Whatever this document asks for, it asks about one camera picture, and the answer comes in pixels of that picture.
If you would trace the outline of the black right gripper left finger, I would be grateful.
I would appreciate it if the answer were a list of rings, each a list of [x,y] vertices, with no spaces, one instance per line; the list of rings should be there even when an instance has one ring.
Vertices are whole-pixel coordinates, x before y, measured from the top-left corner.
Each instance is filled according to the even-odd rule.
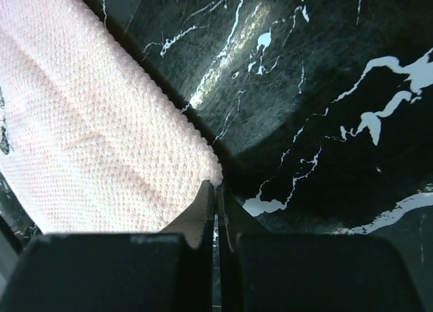
[[[53,233],[24,249],[2,311],[210,311],[214,189],[158,233]]]

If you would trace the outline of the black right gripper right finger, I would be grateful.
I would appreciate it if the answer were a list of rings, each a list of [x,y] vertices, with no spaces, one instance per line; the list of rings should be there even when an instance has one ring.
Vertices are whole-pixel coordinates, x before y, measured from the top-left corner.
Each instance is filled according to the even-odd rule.
[[[423,311],[395,246],[365,235],[271,233],[217,190],[223,311]]]

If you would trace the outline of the pink towel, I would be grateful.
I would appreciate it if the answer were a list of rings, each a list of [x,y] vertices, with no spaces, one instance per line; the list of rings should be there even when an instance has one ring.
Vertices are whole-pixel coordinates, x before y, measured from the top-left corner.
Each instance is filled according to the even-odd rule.
[[[43,233],[157,232],[223,179],[82,0],[1,0],[1,96],[1,174]]]

